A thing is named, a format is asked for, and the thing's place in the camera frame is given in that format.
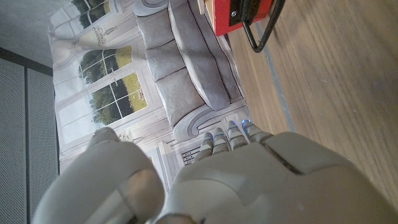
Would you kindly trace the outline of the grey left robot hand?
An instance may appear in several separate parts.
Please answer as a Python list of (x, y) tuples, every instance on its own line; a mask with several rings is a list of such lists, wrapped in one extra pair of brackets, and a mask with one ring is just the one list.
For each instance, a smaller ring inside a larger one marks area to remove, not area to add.
[(34, 223), (396, 223), (349, 160), (249, 120), (206, 133), (169, 190), (149, 158), (108, 127), (42, 197)]

